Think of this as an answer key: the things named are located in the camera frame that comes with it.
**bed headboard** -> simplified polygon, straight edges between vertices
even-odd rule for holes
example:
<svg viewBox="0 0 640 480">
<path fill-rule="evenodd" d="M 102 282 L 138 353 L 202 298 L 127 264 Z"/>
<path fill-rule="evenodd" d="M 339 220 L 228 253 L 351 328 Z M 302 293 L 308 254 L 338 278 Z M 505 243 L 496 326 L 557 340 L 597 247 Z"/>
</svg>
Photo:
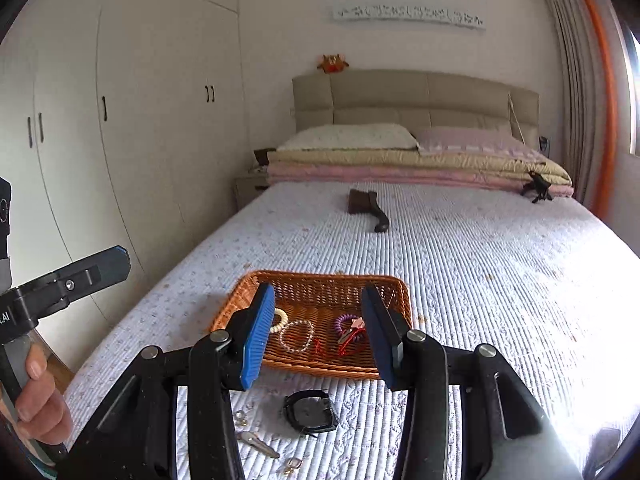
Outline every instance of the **bed headboard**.
<svg viewBox="0 0 640 480">
<path fill-rule="evenodd" d="M 539 95 L 503 83 L 418 70 L 346 70 L 293 79 L 296 130 L 322 124 L 402 124 L 499 130 L 538 148 Z"/>
</svg>

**finger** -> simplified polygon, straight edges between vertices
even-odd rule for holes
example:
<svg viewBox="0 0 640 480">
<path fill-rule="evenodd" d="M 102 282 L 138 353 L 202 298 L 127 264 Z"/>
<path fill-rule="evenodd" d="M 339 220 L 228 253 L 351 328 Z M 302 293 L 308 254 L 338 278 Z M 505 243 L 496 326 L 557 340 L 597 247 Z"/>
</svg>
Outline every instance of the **finger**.
<svg viewBox="0 0 640 480">
<path fill-rule="evenodd" d="M 47 369 L 47 358 L 44 357 L 44 351 L 40 345 L 31 345 L 24 367 L 31 379 L 39 379 Z"/>
<path fill-rule="evenodd" d="M 29 422 L 20 421 L 18 428 L 26 438 L 40 439 L 60 423 L 64 414 L 65 399 L 55 390 L 42 409 Z"/>
<path fill-rule="evenodd" d="M 41 436 L 39 440 L 45 444 L 62 444 L 69 438 L 69 436 L 71 436 L 71 430 L 73 427 L 74 424 L 71 420 L 71 413 L 69 412 L 69 408 L 65 405 L 65 412 L 62 415 L 60 423 L 53 428 L 53 430 L 49 431 L 49 433 Z"/>
<path fill-rule="evenodd" d="M 15 409 L 20 419 L 29 422 L 47 403 L 51 394 L 56 389 L 56 383 L 50 372 L 44 372 L 42 376 L 33 379 L 24 385 L 22 393 L 15 400 Z"/>
</svg>

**blue gripper pad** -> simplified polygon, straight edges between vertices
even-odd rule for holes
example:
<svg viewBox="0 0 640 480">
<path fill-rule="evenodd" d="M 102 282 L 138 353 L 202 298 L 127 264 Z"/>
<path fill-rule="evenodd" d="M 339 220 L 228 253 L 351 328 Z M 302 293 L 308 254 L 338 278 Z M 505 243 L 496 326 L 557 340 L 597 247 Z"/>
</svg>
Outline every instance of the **blue gripper pad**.
<svg viewBox="0 0 640 480">
<path fill-rule="evenodd" d="M 362 289 L 360 308 L 378 374 L 386 387 L 393 390 L 397 384 L 394 369 L 399 368 L 402 360 L 402 339 L 375 285 Z"/>
<path fill-rule="evenodd" d="M 245 390 L 251 387 L 260 373 L 275 308 L 276 295 L 273 287 L 269 283 L 261 283 L 249 306 L 250 310 L 257 312 L 244 342 L 240 383 Z"/>
</svg>

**brown basket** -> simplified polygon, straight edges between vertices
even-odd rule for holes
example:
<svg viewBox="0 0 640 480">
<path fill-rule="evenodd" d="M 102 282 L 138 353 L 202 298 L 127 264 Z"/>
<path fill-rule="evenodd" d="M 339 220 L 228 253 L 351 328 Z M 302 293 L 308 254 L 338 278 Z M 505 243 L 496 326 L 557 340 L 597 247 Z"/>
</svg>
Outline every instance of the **brown basket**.
<svg viewBox="0 0 640 480">
<path fill-rule="evenodd" d="M 402 314 L 411 326 L 411 307 L 406 285 L 392 276 L 347 276 L 337 274 L 299 274 L 257 270 L 238 281 L 220 310 L 210 331 L 224 328 L 236 310 L 247 308 L 260 283 L 271 283 L 275 289 L 276 307 L 284 310 L 290 321 L 308 319 L 314 324 L 313 343 L 301 354 L 287 352 L 278 342 L 278 334 L 270 334 L 263 363 L 273 368 L 302 372 L 315 376 L 350 379 L 378 379 L 378 370 L 368 342 L 353 343 L 362 349 L 355 355 L 337 354 L 338 336 L 334 320 L 340 314 L 360 315 L 360 291 L 367 283 L 376 285 L 387 308 Z M 304 326 L 287 331 L 291 346 L 302 346 L 293 340 L 306 339 Z"/>
</svg>

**orange plush toy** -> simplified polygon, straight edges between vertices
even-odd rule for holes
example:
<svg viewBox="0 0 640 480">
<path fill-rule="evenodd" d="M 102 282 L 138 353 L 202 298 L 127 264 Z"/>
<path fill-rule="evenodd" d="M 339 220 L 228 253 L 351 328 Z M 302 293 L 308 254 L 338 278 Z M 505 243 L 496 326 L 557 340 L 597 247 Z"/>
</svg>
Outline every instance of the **orange plush toy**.
<svg viewBox="0 0 640 480">
<path fill-rule="evenodd" d="M 318 58 L 320 64 L 318 68 L 324 70 L 325 74 L 331 74 L 333 72 L 342 72 L 349 66 L 344 60 L 343 54 L 331 54 L 330 56 L 322 56 Z"/>
</svg>

